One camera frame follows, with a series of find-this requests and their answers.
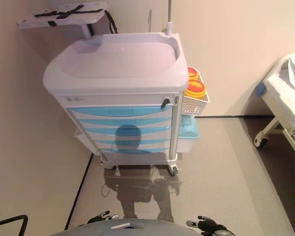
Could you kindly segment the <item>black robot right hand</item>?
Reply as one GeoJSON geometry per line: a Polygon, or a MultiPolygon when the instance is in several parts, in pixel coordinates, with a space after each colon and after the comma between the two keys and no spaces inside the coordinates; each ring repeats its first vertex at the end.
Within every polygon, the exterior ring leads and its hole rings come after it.
{"type": "Polygon", "coordinates": [[[213,219],[206,216],[198,216],[198,221],[186,221],[186,225],[198,228],[202,236],[225,236],[228,235],[227,229],[221,224],[217,224],[213,219]]]}

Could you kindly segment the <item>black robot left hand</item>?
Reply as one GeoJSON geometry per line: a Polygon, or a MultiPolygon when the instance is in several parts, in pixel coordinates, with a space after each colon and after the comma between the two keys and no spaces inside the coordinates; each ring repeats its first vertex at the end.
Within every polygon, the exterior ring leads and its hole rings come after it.
{"type": "Polygon", "coordinates": [[[119,214],[111,214],[110,211],[107,210],[89,219],[87,223],[90,224],[90,223],[95,223],[99,221],[114,220],[118,218],[119,218],[119,214]]]}

